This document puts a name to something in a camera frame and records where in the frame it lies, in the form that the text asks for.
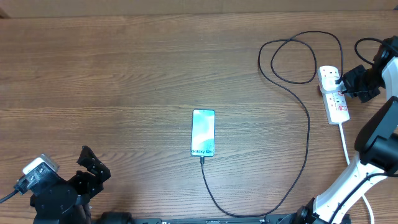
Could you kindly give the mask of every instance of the power strip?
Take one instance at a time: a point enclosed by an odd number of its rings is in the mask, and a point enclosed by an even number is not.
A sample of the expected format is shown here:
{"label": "power strip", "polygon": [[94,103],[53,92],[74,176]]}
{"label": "power strip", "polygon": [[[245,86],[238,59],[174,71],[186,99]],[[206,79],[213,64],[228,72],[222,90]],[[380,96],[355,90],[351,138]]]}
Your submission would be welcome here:
{"label": "power strip", "polygon": [[348,121],[349,113],[346,99],[341,92],[341,84],[336,84],[336,80],[340,78],[337,68],[333,66],[320,67],[318,78],[329,124]]}

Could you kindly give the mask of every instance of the smartphone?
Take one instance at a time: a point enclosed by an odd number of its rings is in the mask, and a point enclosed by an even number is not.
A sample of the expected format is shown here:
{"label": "smartphone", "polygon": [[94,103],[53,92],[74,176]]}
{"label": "smartphone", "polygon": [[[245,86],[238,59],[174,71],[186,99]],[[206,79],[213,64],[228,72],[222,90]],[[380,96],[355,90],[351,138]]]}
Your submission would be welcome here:
{"label": "smartphone", "polygon": [[191,156],[214,156],[214,110],[193,110]]}

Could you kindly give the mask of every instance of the brown wall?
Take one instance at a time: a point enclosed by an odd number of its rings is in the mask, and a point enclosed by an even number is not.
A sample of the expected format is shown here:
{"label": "brown wall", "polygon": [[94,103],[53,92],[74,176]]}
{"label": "brown wall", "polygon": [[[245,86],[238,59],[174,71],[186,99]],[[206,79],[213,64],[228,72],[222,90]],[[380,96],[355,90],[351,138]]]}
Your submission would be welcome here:
{"label": "brown wall", "polygon": [[397,0],[0,0],[3,17],[392,10]]}

